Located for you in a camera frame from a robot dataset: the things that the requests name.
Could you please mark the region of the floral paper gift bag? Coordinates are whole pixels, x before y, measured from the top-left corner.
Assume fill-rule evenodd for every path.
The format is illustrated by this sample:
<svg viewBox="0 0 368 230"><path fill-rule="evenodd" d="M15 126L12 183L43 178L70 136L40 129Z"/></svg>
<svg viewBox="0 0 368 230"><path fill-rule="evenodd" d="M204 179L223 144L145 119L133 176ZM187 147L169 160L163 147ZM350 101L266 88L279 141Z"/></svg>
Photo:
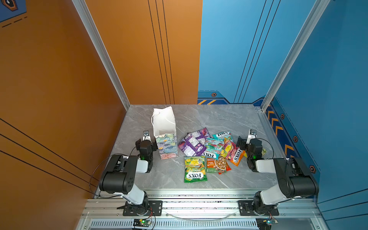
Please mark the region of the floral paper gift bag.
<svg viewBox="0 0 368 230"><path fill-rule="evenodd" d="M176 158L178 156L178 145L176 121L172 107L154 108L151 124L161 159Z"/></svg>

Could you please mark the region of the teal Fox's mint candy bag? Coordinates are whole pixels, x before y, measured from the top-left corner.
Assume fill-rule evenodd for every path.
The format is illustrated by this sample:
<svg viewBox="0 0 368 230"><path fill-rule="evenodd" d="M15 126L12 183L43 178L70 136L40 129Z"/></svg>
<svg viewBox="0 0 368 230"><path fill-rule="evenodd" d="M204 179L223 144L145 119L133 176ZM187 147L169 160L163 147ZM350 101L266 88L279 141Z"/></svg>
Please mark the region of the teal Fox's mint candy bag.
<svg viewBox="0 0 368 230"><path fill-rule="evenodd" d="M221 156L223 145L224 145L223 140L212 138L206 139L205 141L206 150L202 153L202 156L218 160L219 157Z"/></svg>

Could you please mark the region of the purple Fox's berries candy bag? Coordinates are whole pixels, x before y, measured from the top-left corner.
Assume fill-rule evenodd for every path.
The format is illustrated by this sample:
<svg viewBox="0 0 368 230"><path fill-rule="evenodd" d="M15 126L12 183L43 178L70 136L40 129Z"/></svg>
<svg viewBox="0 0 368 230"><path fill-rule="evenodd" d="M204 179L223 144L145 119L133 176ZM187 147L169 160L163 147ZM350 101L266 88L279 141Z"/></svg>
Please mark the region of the purple Fox's berries candy bag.
<svg viewBox="0 0 368 230"><path fill-rule="evenodd" d="M207 147L206 140L210 137L208 129L203 129L188 133L179 143L179 149L188 157L202 156Z"/></svg>

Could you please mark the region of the green Fox's spring tea bag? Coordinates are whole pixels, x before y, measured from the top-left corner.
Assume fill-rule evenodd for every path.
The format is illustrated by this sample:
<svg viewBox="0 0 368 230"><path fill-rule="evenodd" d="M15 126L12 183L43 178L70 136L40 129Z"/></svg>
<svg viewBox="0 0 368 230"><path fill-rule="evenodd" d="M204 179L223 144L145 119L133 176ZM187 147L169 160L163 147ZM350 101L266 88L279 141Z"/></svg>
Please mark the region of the green Fox's spring tea bag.
<svg viewBox="0 0 368 230"><path fill-rule="evenodd" d="M185 157L185 183L206 182L206 159L204 156Z"/></svg>

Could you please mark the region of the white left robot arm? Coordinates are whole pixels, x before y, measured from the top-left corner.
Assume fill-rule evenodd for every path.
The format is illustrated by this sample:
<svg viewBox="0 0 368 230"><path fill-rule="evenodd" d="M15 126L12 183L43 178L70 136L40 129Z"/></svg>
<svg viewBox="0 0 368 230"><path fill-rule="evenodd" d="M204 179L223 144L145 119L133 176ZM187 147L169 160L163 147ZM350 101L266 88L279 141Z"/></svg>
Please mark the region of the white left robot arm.
<svg viewBox="0 0 368 230"><path fill-rule="evenodd" d="M99 189L109 194L122 196L127 204L148 209L147 193L135 185L137 173L149 173L153 167L153 153L158 149L156 141L138 140L133 148L139 155L114 154L102 173Z"/></svg>

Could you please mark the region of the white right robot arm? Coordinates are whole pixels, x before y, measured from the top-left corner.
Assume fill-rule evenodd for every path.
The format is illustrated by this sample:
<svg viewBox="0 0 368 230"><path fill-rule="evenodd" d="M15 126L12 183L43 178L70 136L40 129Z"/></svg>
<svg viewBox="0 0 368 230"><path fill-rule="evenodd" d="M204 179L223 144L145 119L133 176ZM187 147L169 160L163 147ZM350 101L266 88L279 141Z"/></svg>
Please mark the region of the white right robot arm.
<svg viewBox="0 0 368 230"><path fill-rule="evenodd" d="M238 138L237 146L247 154L247 165L255 173L271 173L277 184L255 193L253 200L240 200L242 216L278 215L278 204L295 199L318 195L319 186L301 158L264 159L262 140Z"/></svg>

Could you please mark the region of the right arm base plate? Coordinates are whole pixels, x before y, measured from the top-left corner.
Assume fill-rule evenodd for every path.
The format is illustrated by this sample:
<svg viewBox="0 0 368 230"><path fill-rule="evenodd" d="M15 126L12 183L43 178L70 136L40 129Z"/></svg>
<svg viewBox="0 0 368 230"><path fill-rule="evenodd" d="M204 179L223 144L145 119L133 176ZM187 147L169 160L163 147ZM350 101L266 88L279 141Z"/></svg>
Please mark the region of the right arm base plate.
<svg viewBox="0 0 368 230"><path fill-rule="evenodd" d="M262 202L256 204L251 200L239 200L238 208L241 216L279 216L276 205L264 205Z"/></svg>

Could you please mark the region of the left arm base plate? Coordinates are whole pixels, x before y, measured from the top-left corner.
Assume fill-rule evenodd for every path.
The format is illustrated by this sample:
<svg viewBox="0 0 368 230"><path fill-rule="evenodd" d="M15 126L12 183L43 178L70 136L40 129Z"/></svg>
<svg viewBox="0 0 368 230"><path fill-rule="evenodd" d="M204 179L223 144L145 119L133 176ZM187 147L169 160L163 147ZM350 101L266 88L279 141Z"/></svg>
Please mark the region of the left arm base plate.
<svg viewBox="0 0 368 230"><path fill-rule="evenodd" d="M144 201L141 205L134 205L130 204L129 202L126 202L125 208L123 210L123 216L148 217L150 215L153 215L157 217L162 215L162 210L163 210L162 200L147 200Z"/></svg>

